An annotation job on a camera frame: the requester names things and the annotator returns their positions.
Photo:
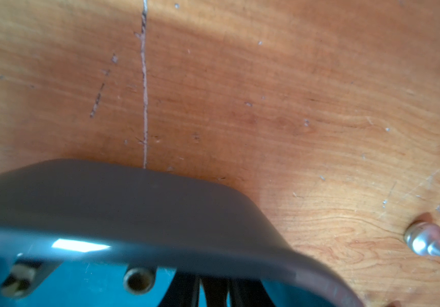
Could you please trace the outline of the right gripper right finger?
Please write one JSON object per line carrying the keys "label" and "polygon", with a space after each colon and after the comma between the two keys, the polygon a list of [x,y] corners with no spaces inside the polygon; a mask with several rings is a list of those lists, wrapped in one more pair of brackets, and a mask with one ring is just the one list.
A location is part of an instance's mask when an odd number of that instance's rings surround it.
{"label": "right gripper right finger", "polygon": [[259,280],[231,279],[228,289],[231,306],[275,307]]}

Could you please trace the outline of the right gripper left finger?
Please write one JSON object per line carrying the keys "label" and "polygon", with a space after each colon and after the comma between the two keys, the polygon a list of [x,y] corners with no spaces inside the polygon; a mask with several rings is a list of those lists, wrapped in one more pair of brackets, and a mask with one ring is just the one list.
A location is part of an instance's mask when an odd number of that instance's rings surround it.
{"label": "right gripper left finger", "polygon": [[199,284],[198,275],[176,272],[158,307],[198,307]]}

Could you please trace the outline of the dark chess piece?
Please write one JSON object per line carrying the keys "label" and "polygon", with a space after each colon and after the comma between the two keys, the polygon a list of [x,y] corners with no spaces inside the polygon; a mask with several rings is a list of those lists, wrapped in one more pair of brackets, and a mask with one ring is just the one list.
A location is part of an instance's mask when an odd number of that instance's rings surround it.
{"label": "dark chess piece", "polygon": [[40,265],[40,262],[16,262],[1,285],[1,294],[15,299],[26,296]]}
{"label": "dark chess piece", "polygon": [[157,269],[129,266],[123,276],[124,289],[133,295],[149,293],[155,285]]}

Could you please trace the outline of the teal plastic storage box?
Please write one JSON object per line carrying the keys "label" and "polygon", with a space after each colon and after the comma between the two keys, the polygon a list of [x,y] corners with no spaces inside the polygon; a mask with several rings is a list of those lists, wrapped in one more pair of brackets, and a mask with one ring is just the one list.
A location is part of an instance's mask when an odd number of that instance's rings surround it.
{"label": "teal plastic storage box", "polygon": [[259,280],[275,306],[361,306],[245,194],[170,173],[56,159],[0,174],[0,257],[83,260]]}

